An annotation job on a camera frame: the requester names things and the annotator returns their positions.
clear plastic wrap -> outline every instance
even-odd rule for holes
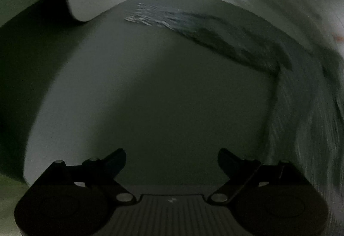
[[[344,62],[321,46],[312,51],[270,41],[221,18],[140,4],[127,21],[166,27],[239,63],[276,75],[264,164],[289,159],[330,208],[323,235],[344,235]]]

crumpled plastic film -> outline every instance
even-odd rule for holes
[[[171,29],[244,65],[271,73],[278,84],[257,158],[288,159],[326,200],[324,236],[344,235],[344,61],[335,51],[286,46],[209,15],[139,4],[127,21]]]

white logo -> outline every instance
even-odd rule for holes
[[[168,202],[173,203],[174,201],[177,201],[176,198],[172,197],[171,199],[168,200]]]

silver screw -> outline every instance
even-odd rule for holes
[[[116,199],[120,202],[130,202],[133,199],[133,195],[130,193],[119,193],[116,195]]]
[[[211,196],[211,199],[216,203],[223,203],[228,200],[228,197],[226,194],[223,193],[215,193]]]

